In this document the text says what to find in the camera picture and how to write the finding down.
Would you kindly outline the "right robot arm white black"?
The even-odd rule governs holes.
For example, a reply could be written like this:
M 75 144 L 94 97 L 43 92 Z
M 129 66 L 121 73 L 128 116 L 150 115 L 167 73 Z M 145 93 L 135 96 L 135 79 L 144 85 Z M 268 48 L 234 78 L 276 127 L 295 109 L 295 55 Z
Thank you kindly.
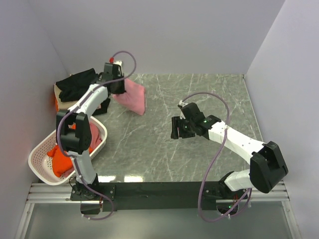
M 227 192 L 255 188 L 267 194 L 288 174 L 288 168 L 279 146 L 270 141 L 254 140 L 226 125 L 221 119 L 209 115 L 198 121 L 172 117 L 172 139 L 196 135 L 223 144 L 249 165 L 248 170 L 230 172 L 219 184 Z

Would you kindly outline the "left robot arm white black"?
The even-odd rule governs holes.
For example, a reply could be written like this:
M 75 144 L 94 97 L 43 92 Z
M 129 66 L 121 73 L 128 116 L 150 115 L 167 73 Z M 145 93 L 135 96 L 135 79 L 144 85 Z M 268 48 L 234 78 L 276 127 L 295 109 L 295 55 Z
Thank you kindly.
M 95 75 L 85 93 L 70 108 L 59 110 L 56 116 L 56 141 L 62 153 L 72 161 L 76 174 L 76 192 L 92 197 L 99 191 L 98 176 L 90 158 L 92 141 L 90 118 L 112 93 L 124 92 L 121 62 L 110 62 Z

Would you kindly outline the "black folded t shirt lower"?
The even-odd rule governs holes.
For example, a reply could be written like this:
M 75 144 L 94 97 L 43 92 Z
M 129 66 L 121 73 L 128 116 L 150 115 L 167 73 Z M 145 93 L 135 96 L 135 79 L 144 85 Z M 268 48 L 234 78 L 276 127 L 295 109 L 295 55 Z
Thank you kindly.
M 101 109 L 96 109 L 92 116 L 99 116 L 99 115 L 103 115 L 103 114 L 106 114 L 107 111 L 108 111 L 108 107 L 109 107 L 109 104 L 110 104 L 110 98 L 107 98 L 106 100 L 104 100 L 102 103 L 101 103 Z

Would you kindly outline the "black folded t shirt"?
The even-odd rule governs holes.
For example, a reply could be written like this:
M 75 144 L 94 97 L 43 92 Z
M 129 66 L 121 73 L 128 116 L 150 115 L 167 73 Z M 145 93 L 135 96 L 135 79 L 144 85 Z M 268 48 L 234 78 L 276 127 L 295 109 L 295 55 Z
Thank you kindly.
M 107 98 L 106 100 L 104 100 L 102 103 L 101 103 L 101 109 L 96 109 L 92 116 L 99 116 L 99 115 L 103 115 L 103 114 L 106 114 L 107 111 L 108 111 L 108 107 L 109 107 L 109 104 L 110 104 L 110 98 Z
M 61 102 L 78 101 L 87 92 L 89 86 L 96 83 L 97 77 L 98 74 L 94 68 L 91 68 L 56 82 L 55 85 L 61 90 L 59 93 Z

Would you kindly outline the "black folded t shirt top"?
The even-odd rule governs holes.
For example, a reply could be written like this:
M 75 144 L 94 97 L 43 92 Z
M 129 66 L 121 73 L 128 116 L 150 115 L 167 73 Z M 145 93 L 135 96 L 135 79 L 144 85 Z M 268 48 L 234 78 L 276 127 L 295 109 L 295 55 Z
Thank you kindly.
M 89 86 L 96 83 L 97 77 L 98 74 L 94 68 L 91 68 L 56 82 L 55 85 L 61 90 L 59 93 L 61 102 L 78 101 L 87 92 Z

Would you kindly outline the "beige folded t shirt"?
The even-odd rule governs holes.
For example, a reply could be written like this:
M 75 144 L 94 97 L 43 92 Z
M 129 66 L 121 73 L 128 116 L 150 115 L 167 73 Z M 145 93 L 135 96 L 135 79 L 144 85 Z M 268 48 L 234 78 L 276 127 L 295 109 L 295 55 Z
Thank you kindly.
M 54 85 L 54 95 L 57 98 L 59 110 L 67 110 L 77 103 L 77 101 L 62 102 L 59 98 L 59 94 L 61 92 L 62 91 L 56 85 Z

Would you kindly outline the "dusty pink shirt in basket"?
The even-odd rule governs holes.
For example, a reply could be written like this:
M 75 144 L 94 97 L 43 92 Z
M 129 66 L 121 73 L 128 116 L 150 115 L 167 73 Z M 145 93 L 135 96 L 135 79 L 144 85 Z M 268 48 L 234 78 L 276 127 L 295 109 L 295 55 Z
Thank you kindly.
M 98 128 L 93 123 L 90 123 L 90 130 L 92 140 L 89 146 L 89 153 L 92 153 L 99 146 L 102 140 Z M 55 175 L 57 177 L 61 177 L 62 175 L 67 177 L 74 170 L 73 163 L 70 157 L 66 157 L 62 151 L 60 151 L 59 154 L 59 159 L 56 159 L 55 163 Z

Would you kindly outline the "orange folded t shirt bottom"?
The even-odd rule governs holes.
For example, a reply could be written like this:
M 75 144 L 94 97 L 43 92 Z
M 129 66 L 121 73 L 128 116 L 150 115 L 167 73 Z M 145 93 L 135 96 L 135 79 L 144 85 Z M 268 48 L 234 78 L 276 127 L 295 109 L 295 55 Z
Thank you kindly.
M 59 111 L 58 101 L 56 97 L 54 97 L 54 99 L 55 99 L 55 109 L 56 109 L 56 112 L 58 112 Z

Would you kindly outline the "orange t shirt in basket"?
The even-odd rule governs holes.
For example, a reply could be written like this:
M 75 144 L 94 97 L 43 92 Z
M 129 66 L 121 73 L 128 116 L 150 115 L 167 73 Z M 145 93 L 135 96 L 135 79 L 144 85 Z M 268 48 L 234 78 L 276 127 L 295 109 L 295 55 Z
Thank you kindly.
M 92 123 L 90 123 L 90 130 L 92 140 L 89 146 L 89 153 L 92 153 L 96 147 L 94 143 L 99 139 L 99 130 Z M 74 170 L 71 159 L 62 154 L 57 143 L 47 152 L 47 156 L 52 158 L 52 170 L 56 177 L 67 177 Z

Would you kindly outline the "white plastic laundry basket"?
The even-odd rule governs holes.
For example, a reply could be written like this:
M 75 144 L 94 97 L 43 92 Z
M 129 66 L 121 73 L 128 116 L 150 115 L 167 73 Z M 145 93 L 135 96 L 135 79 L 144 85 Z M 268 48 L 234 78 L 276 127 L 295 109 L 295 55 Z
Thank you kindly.
M 90 123 L 94 124 L 99 130 L 101 143 L 90 153 L 91 160 L 103 149 L 106 144 L 108 132 L 106 127 L 95 117 L 90 118 Z M 56 177 L 52 169 L 52 158 L 47 155 L 47 152 L 56 145 L 56 130 L 49 134 L 42 142 L 40 142 L 30 153 L 28 164 L 33 173 L 44 183 L 56 186 L 66 183 L 70 177 L 75 175 L 75 171 L 62 174 Z

